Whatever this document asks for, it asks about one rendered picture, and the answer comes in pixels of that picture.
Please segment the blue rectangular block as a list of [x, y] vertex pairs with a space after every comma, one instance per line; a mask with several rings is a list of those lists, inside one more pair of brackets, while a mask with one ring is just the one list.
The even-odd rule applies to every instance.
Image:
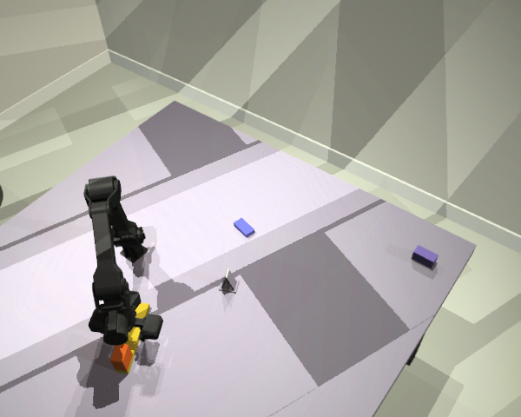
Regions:
[[234, 226], [246, 237], [254, 234], [254, 229], [242, 218], [234, 222]]

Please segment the purple rectangular block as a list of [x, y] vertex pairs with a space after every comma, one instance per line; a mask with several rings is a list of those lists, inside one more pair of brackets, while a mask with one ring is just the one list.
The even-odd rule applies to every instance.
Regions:
[[412, 259], [426, 265], [429, 268], [432, 268], [438, 259], [438, 256], [438, 254], [418, 245], [413, 251]]

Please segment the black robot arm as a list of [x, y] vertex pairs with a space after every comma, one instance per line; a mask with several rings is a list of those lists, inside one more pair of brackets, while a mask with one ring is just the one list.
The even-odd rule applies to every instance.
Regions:
[[[148, 249], [142, 246], [146, 235], [142, 227], [129, 221], [120, 204], [121, 184], [115, 175], [89, 179], [84, 198], [92, 219], [97, 267], [93, 274], [92, 294], [97, 314], [104, 314], [103, 340], [108, 345], [122, 345], [129, 339], [130, 302], [133, 313], [141, 304], [139, 292], [129, 290], [129, 283], [115, 261], [120, 255], [135, 263]], [[99, 305], [99, 301], [104, 304]]]

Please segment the yellow bar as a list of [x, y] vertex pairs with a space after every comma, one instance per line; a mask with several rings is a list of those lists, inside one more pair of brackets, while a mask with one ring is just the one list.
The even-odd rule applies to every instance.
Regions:
[[[149, 304], [141, 303], [137, 307], [135, 318], [142, 319], [147, 317], [149, 311]], [[129, 339], [122, 345], [116, 345], [111, 357], [111, 362], [117, 373], [128, 374], [132, 366], [135, 352], [139, 344], [138, 334], [140, 333], [139, 328], [133, 328], [129, 332]]]

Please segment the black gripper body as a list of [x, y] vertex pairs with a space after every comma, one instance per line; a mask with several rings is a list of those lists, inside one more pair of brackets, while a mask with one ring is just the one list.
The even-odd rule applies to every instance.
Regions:
[[[159, 334], [162, 329], [163, 319], [160, 315], [148, 314], [147, 317], [135, 318], [136, 311], [133, 313], [132, 307], [133, 302], [130, 302], [130, 310], [127, 314], [129, 318], [129, 332], [133, 328], [139, 328], [142, 337], [156, 341], [159, 338]], [[101, 333], [103, 331], [104, 314], [97, 314], [96, 310], [93, 310], [93, 314], [89, 321], [89, 328], [91, 332]]]

